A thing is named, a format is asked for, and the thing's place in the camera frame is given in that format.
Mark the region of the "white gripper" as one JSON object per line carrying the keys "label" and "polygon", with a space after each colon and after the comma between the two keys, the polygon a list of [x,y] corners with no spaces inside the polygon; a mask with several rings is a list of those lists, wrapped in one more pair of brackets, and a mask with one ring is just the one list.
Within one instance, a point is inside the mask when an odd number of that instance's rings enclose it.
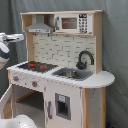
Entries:
{"label": "white gripper", "polygon": [[7,35],[6,39],[4,41],[6,42],[19,42],[24,40],[24,35],[23,34],[11,34]]}

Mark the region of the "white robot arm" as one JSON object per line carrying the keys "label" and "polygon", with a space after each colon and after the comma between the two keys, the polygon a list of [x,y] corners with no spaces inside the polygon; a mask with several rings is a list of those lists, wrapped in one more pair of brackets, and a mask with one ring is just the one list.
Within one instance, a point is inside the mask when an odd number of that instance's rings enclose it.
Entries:
{"label": "white robot arm", "polygon": [[[10,57],[8,44],[19,42],[24,39],[23,34],[0,33],[0,70],[4,67]],[[11,119],[2,119],[0,117],[0,128],[37,128],[34,121],[26,115],[18,115]]]}

